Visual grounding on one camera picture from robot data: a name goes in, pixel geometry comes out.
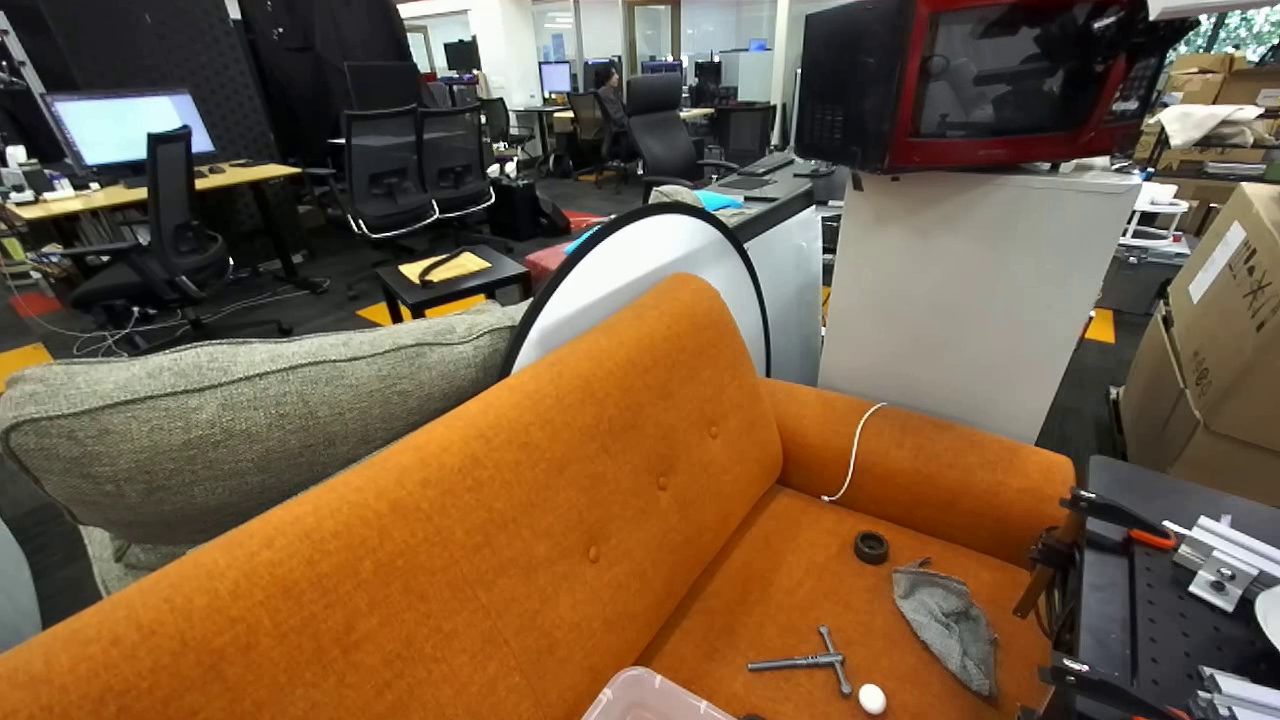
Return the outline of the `white paper sheet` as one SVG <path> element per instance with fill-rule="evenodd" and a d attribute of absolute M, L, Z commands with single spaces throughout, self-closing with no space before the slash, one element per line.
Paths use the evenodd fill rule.
<path fill-rule="evenodd" d="M 1169 105 L 1155 113 L 1155 124 L 1172 148 L 1190 148 L 1220 124 L 1252 124 L 1258 116 L 1258 105 Z"/>

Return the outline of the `computer monitor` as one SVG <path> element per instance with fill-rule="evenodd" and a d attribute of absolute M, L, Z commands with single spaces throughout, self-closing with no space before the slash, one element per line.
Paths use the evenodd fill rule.
<path fill-rule="evenodd" d="M 189 90 L 52 92 L 49 113 L 74 164 L 91 173 L 135 168 L 146 135 L 189 127 L 191 152 L 212 158 L 217 140 Z"/>

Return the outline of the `black office chair far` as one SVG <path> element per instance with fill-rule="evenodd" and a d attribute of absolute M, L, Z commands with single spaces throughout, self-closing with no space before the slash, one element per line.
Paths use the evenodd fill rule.
<path fill-rule="evenodd" d="M 680 121 L 680 110 L 684 81 L 676 74 L 644 74 L 626 81 L 626 134 L 651 186 L 705 179 L 705 146 Z"/>

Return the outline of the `small white ball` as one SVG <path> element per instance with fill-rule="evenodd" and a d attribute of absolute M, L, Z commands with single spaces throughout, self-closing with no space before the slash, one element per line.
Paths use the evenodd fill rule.
<path fill-rule="evenodd" d="M 859 686 L 855 689 L 855 705 L 869 713 L 869 715 L 882 715 L 888 713 L 888 696 L 880 686 Z"/>

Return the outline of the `black mesh chair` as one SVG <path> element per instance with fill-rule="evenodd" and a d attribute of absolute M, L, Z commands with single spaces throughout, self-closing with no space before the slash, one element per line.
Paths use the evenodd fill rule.
<path fill-rule="evenodd" d="M 410 238 L 441 219 L 420 178 L 420 113 L 410 105 L 344 113 L 344 186 L 346 225 L 364 240 Z"/>
<path fill-rule="evenodd" d="M 475 110 L 420 116 L 420 178 L 442 216 L 475 216 L 495 206 Z"/>

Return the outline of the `orange fabric sofa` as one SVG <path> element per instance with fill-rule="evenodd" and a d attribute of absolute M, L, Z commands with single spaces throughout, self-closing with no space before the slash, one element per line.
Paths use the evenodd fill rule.
<path fill-rule="evenodd" d="M 752 368 L 671 277 L 531 368 L 0 657 L 0 720 L 578 720 L 644 664 L 731 715 L 1016 720 L 1047 637 L 1028 561 L 1064 457 Z M 888 540 L 882 564 L 851 554 Z M 971 696 L 890 605 L 967 585 Z M 851 696 L 807 657 L 829 624 Z"/>

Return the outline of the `white counter cabinet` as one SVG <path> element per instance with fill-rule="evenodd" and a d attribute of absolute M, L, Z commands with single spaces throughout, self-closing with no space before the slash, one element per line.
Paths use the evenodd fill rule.
<path fill-rule="evenodd" d="M 709 188 L 660 186 L 651 206 L 696 206 L 725 219 L 757 263 L 771 330 L 771 372 L 812 384 L 821 377 L 825 243 L 812 186 L 791 173 Z"/>

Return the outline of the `red black microwave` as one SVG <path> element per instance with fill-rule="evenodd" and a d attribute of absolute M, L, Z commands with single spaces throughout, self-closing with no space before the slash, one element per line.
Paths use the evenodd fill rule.
<path fill-rule="evenodd" d="M 855 173 L 1102 158 L 1189 34 L 1145 0 L 838 0 L 804 17 L 794 152 Z"/>

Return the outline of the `metal cross wrench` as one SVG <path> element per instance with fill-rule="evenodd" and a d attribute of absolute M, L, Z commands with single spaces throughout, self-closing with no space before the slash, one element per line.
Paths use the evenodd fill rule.
<path fill-rule="evenodd" d="M 749 674 L 801 674 L 801 668 L 829 668 L 837 675 L 837 691 L 851 696 L 851 675 L 847 675 L 847 659 L 837 649 L 837 637 L 829 624 L 815 630 L 821 649 L 807 657 L 766 657 L 766 659 L 749 659 Z"/>

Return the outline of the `clear plastic container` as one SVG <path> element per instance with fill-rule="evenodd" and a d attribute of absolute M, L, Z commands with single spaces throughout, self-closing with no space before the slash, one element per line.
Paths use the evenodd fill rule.
<path fill-rule="evenodd" d="M 688 691 L 684 686 L 631 664 L 621 668 L 578 720 L 731 720 L 710 701 Z"/>

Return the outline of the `black perforated board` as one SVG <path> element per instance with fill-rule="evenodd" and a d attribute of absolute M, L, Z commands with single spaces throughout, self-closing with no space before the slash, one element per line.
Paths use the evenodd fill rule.
<path fill-rule="evenodd" d="M 1083 482 L 1094 497 L 1145 520 L 1190 526 L 1196 518 L 1227 518 L 1240 533 L 1269 543 L 1280 540 L 1280 513 L 1246 497 L 1115 457 L 1090 457 Z M 1196 602 L 1189 581 L 1190 574 L 1169 554 L 1127 543 L 1115 526 L 1086 520 L 1071 659 L 1153 705 L 1189 705 L 1198 668 L 1280 686 L 1280 654 L 1255 630 L 1252 607 L 1220 611 Z"/>

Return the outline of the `small black table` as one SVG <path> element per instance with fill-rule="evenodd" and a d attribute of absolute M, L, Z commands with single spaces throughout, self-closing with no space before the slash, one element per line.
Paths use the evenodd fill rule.
<path fill-rule="evenodd" d="M 387 263 L 376 271 L 376 283 L 393 319 L 420 319 L 426 310 L 467 298 L 522 300 L 531 294 L 528 269 L 489 243 Z"/>

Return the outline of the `wooden desk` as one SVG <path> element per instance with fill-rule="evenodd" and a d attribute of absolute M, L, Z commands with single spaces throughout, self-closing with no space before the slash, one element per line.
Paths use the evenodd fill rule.
<path fill-rule="evenodd" d="M 254 186 L 277 186 L 277 179 L 295 179 L 295 178 L 305 178 L 295 164 L 217 164 L 212 173 L 197 173 L 197 193 L 254 188 Z M 15 225 L 39 225 L 39 219 L 106 214 L 106 210 L 127 210 L 127 206 L 146 206 L 146 179 L 104 186 L 104 188 L 84 188 L 84 193 L 52 193 L 31 206 L 3 199 L 0 216 L 15 219 Z"/>

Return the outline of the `red microwave door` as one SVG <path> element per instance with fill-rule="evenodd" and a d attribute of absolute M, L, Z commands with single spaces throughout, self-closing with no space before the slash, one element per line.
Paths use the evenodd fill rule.
<path fill-rule="evenodd" d="M 913 0 L 890 173 L 1110 152 L 1169 46 L 1145 0 Z"/>

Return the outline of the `grey cushion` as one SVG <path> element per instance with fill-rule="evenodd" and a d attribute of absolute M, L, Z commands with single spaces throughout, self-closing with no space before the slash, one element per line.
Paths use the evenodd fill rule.
<path fill-rule="evenodd" d="M 489 390 L 518 316 L 56 360 L 0 398 L 0 453 L 80 526 L 199 543 Z"/>

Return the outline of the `large cardboard box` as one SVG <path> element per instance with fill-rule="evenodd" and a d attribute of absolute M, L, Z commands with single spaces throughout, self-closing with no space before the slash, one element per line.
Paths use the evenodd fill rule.
<path fill-rule="evenodd" d="M 1240 186 L 1133 356 L 1127 461 L 1280 506 L 1280 188 Z"/>

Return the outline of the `black round cap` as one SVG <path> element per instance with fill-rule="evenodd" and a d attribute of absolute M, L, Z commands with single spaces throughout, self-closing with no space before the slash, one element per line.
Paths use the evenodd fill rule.
<path fill-rule="evenodd" d="M 880 533 L 859 533 L 851 540 L 855 561 L 865 564 L 882 564 L 888 561 L 888 540 Z"/>

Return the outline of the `white pedestal cabinet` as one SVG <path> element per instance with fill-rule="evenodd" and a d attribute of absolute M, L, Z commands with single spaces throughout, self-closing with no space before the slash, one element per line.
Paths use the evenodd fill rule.
<path fill-rule="evenodd" d="M 1135 193 L 1115 173 L 865 173 L 821 384 L 1036 441 Z"/>

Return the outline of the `black office chair left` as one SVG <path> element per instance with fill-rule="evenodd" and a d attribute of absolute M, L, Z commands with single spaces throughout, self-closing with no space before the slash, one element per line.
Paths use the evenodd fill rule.
<path fill-rule="evenodd" d="M 146 135 L 146 238 L 95 243 L 104 269 L 72 288 L 80 312 L 106 323 L 166 312 L 191 338 L 279 333 L 285 319 L 254 316 L 251 303 L 220 312 L 206 300 L 231 279 L 231 254 L 220 232 L 191 214 L 191 127 L 164 127 Z"/>

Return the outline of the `grey cloth piece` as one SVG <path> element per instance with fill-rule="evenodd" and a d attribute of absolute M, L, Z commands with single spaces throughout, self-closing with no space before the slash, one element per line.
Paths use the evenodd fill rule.
<path fill-rule="evenodd" d="M 913 637 L 978 701 L 994 696 L 994 637 L 965 581 L 923 564 L 890 574 L 890 605 Z"/>

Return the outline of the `yellow paper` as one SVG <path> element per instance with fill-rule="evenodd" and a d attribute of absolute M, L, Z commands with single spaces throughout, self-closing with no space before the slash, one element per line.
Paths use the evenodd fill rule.
<path fill-rule="evenodd" d="M 396 263 L 409 283 L 449 283 L 463 277 L 481 277 L 491 263 L 481 254 L 437 254 L 424 259 Z"/>

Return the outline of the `silver metal bracket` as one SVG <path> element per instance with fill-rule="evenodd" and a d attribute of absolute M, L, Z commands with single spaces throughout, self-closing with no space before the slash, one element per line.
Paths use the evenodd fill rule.
<path fill-rule="evenodd" d="M 1189 591 L 1220 611 L 1237 611 L 1252 585 L 1280 581 L 1280 547 L 1237 527 L 1227 518 L 1169 526 L 1172 561 L 1190 574 Z"/>

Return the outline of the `black office chair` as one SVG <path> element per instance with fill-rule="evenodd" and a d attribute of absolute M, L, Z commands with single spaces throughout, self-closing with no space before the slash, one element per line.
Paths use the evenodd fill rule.
<path fill-rule="evenodd" d="M 279 333 L 285 319 L 254 316 L 251 303 L 220 312 L 206 300 L 231 279 L 231 254 L 220 232 L 191 214 L 191 127 L 164 127 L 146 135 L 146 238 L 95 243 L 104 269 L 72 288 L 80 312 L 106 323 L 166 312 L 191 338 Z"/>
<path fill-rule="evenodd" d="M 644 74 L 626 81 L 626 134 L 651 186 L 705 179 L 705 146 L 680 121 L 680 110 L 684 81 L 676 74 Z"/>

